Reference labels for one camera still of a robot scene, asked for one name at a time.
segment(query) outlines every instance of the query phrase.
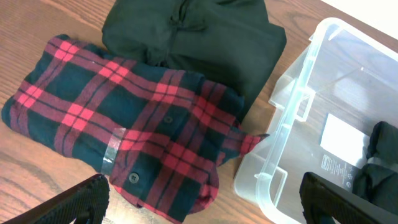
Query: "plastic storage container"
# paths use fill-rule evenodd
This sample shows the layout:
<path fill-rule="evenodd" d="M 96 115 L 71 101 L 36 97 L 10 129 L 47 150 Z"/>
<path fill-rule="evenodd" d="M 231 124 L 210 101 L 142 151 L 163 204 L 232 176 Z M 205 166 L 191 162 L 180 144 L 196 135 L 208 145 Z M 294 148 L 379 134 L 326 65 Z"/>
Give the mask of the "plastic storage container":
<path fill-rule="evenodd" d="M 360 167 L 320 145 L 328 116 L 368 136 L 379 121 L 398 127 L 397 53 L 335 18 L 322 21 L 310 40 L 271 95 L 270 136 L 244 157 L 234 180 L 236 193 L 275 223 L 305 223 L 299 195 L 305 172 L 352 188 Z"/>

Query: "plaid flannel shirt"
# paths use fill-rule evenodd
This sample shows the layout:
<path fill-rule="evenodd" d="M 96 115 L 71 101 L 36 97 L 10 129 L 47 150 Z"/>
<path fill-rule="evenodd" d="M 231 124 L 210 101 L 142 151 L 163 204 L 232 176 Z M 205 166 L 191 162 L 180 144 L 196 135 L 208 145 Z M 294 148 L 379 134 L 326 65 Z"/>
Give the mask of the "plaid flannel shirt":
<path fill-rule="evenodd" d="M 216 166 L 263 136 L 234 124 L 243 99 L 202 74 L 114 57 L 52 38 L 2 109 L 13 130 L 100 171 L 115 129 L 126 129 L 109 181 L 129 202 L 174 223 L 218 191 Z"/>

